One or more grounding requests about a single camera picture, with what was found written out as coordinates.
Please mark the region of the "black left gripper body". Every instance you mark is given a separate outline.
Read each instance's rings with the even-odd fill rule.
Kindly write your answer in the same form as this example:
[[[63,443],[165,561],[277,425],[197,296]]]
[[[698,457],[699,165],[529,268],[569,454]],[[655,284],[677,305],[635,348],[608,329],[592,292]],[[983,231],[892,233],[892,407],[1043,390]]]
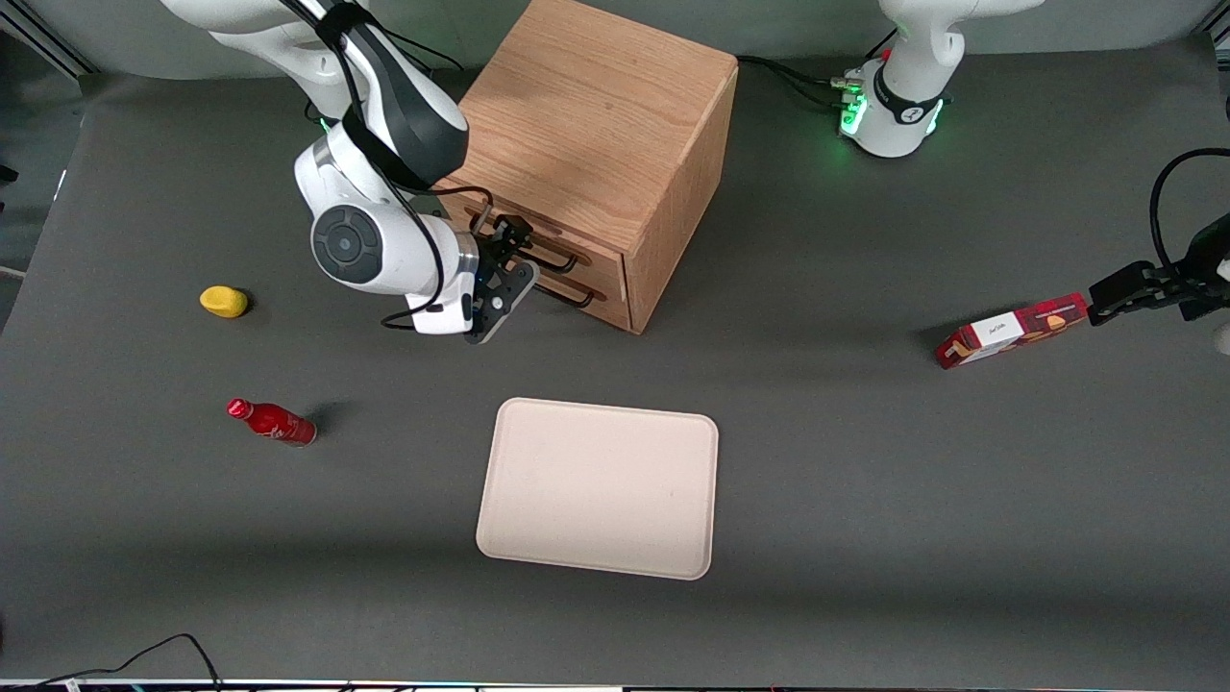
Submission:
[[[1229,306],[1228,270],[1229,214],[1196,232],[1186,254],[1168,265],[1173,284],[1180,289],[1182,320],[1202,320]]]

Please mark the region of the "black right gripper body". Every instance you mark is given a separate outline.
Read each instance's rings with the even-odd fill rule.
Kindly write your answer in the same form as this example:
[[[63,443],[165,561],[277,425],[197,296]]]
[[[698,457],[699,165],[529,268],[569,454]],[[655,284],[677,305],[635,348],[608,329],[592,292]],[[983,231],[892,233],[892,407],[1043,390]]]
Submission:
[[[466,333],[466,340],[471,345],[480,345],[491,340],[497,329],[504,324],[510,313],[535,285],[518,284],[515,281],[515,261],[494,262],[490,254],[490,241],[478,241],[478,268],[475,272],[474,299],[474,328]]]

